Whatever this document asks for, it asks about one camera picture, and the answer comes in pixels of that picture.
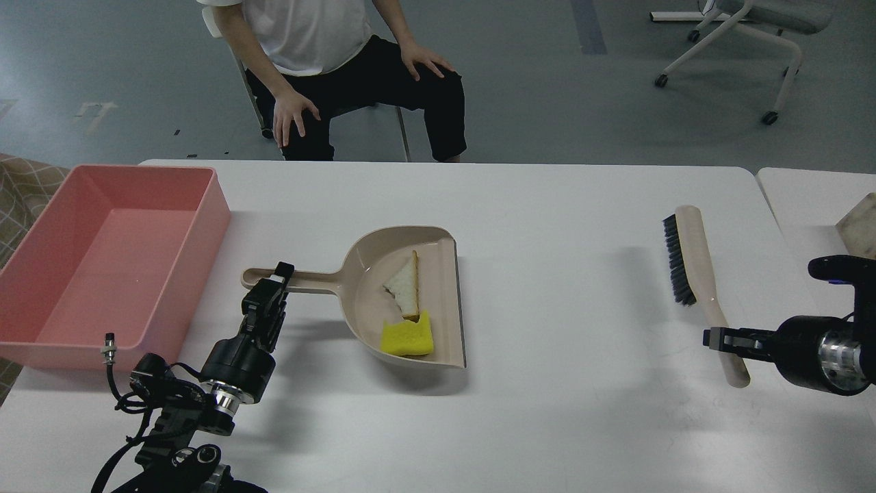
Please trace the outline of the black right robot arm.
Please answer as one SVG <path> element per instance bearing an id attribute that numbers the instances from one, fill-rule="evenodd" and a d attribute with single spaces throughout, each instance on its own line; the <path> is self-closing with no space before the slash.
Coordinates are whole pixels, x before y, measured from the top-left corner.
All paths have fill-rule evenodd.
<path id="1" fill-rule="evenodd" d="M 771 362 L 789 383 L 839 396 L 863 393 L 875 379 L 875 262 L 829 255 L 808 262 L 808 274 L 851 285 L 851 315 L 791 316 L 775 331 L 711 327 L 703 344 L 723 355 Z"/>

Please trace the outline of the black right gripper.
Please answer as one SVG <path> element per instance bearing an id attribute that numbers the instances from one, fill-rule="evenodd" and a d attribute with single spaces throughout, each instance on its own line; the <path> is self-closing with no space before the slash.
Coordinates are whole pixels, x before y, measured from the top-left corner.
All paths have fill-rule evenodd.
<path id="1" fill-rule="evenodd" d="M 835 316 L 792 316 L 777 331 L 711 327 L 703 345 L 741 358 L 773 358 L 789 383 L 839 396 L 860 393 L 852 324 Z"/>

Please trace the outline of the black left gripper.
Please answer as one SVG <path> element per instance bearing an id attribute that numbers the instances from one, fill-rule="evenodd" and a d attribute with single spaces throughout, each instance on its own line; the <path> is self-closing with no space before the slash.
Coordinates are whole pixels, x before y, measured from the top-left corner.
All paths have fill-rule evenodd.
<path id="1" fill-rule="evenodd" d="M 260 279 L 246 294 L 239 331 L 215 344 L 201 368 L 201 384 L 233 388 L 247 405 L 260 402 L 276 367 L 272 351 L 285 321 L 287 288 L 294 272 L 294 265 L 278 262 L 272 279 Z"/>

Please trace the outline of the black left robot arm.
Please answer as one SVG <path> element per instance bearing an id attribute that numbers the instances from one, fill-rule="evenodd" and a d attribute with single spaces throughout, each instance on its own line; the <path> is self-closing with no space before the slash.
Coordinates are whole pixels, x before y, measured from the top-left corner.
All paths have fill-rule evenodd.
<path id="1" fill-rule="evenodd" d="M 118 347 L 107 333 L 101 347 L 107 384 L 116 409 L 140 415 L 140 428 L 107 460 L 92 486 L 103 492 L 123 456 L 137 449 L 142 472 L 118 487 L 119 492 L 259 492 L 261 487 L 235 479 L 214 444 L 192 446 L 195 433 L 229 436 L 240 405 L 261 399 L 276 367 L 273 351 L 287 308 L 287 288 L 294 266 L 279 262 L 244 297 L 237 335 L 218 341 L 201 370 L 184 363 L 190 379 L 176 377 L 175 366 L 155 353 L 143 355 L 121 393 L 114 377 Z"/>

